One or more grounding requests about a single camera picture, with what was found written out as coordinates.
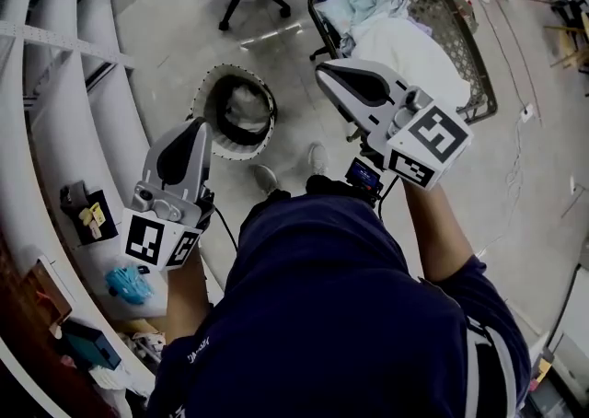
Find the metal cart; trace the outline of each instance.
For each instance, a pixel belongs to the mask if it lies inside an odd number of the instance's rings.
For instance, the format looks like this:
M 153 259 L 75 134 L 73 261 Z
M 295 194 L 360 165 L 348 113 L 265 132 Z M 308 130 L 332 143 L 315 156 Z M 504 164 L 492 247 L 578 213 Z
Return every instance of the metal cart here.
M 308 9 L 325 46 L 309 58 L 315 61 L 322 53 L 328 53 L 334 59 L 341 58 L 340 35 L 315 9 L 320 2 L 308 0 Z M 470 83 L 470 100 L 465 107 L 457 110 L 465 122 L 478 122 L 497 112 L 497 100 L 487 68 L 454 0 L 410 0 L 409 13 L 415 20 L 432 28 L 432 38 L 444 48 L 460 76 Z

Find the concrete floor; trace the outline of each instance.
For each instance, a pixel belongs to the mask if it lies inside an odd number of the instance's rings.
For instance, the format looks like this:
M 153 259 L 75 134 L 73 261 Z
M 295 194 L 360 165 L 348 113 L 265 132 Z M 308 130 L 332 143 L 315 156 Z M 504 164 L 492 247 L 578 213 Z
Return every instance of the concrete floor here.
M 254 203 L 263 199 L 249 172 L 252 163 L 274 169 L 282 186 L 303 193 L 308 175 L 306 149 L 315 140 L 329 151 L 329 174 L 342 178 L 358 153 L 345 141 L 343 119 L 315 83 L 308 55 L 322 45 L 307 13 L 306 0 L 286 0 L 290 18 L 280 18 L 269 0 L 245 0 L 221 33 L 217 24 L 227 0 L 137 0 L 117 17 L 121 46 L 140 68 L 132 74 L 133 91 L 144 127 L 153 141 L 182 122 L 208 70 L 217 64 L 239 64 L 261 76 L 278 102 L 279 117 L 268 148 L 250 162 L 214 157 L 209 186 L 237 236 Z M 489 266 L 488 275 L 514 312 L 535 333 L 550 329 L 587 232 L 589 212 L 582 196 L 572 201 L 570 177 L 589 186 L 585 148 L 589 143 L 589 100 L 585 76 L 574 70 L 550 68 L 556 61 L 556 36 L 543 25 L 559 24 L 549 7 L 525 0 L 502 0 L 530 70 L 537 101 L 514 36 L 498 3 L 474 0 L 479 30 L 476 42 L 499 102 L 492 118 L 475 124 L 473 145 L 445 176 L 443 185 L 476 252 Z M 288 28 L 293 24 L 300 27 Z M 508 184 L 517 155 L 517 121 L 521 104 L 495 30 L 503 44 L 525 102 L 541 115 L 519 124 L 521 169 Z M 267 38 L 240 45 L 243 41 Z M 391 180 L 385 176 L 385 184 Z M 517 197 L 518 187 L 521 193 Z M 399 184 L 384 207 L 385 223 L 404 249 L 414 275 L 421 274 L 417 244 Z M 218 217 L 202 238 L 202 252 L 223 284 L 235 253 Z

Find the white sleeve stripe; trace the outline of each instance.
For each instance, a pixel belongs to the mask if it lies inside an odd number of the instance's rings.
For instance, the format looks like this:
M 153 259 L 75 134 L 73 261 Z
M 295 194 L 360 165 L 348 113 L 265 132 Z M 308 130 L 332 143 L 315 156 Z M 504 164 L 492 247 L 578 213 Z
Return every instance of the white sleeve stripe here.
M 479 355 L 477 354 L 477 339 L 479 335 L 467 329 L 467 404 L 465 418 L 477 418 L 479 406 Z
M 501 362 L 501 368 L 503 370 L 503 376 L 505 377 L 505 393 L 507 396 L 507 418 L 514 418 L 517 406 L 517 387 L 515 382 L 514 363 L 512 357 L 509 354 L 507 344 L 503 340 L 501 334 L 495 331 L 493 328 L 486 328 L 490 337 L 495 343 L 495 350 L 499 356 Z

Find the black pants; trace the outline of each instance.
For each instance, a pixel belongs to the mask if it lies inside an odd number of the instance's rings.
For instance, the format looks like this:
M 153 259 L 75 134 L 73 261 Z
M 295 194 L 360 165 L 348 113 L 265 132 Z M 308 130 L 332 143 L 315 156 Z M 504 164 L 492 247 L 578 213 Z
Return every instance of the black pants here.
M 346 184 L 345 182 L 341 182 L 339 180 L 331 180 L 326 176 L 311 176 L 306 181 L 306 193 L 324 195 L 343 195 L 346 197 L 360 199 L 361 201 L 364 201 L 372 205 L 372 201 L 367 192 L 363 191 L 362 189 L 358 189 L 357 187 L 353 187 L 349 184 Z M 246 225 L 260 212 L 263 212 L 266 209 L 266 207 L 269 207 L 275 202 L 285 201 L 290 198 L 290 192 L 280 190 L 272 192 L 268 196 L 268 199 L 266 199 L 264 202 L 254 205 L 254 207 L 251 209 L 251 212 L 249 212 L 249 215 L 246 218 L 245 222 L 241 224 L 240 232 L 243 233 L 243 229 L 246 227 Z

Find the power outlet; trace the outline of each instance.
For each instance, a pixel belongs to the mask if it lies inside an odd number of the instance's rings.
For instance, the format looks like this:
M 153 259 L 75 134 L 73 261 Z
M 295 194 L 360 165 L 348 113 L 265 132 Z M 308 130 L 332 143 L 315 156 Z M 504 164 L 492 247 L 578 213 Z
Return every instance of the power outlet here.
M 527 104 L 525 109 L 520 112 L 520 115 L 522 116 L 522 122 L 526 123 L 528 120 L 534 117 L 534 106 L 532 104 Z

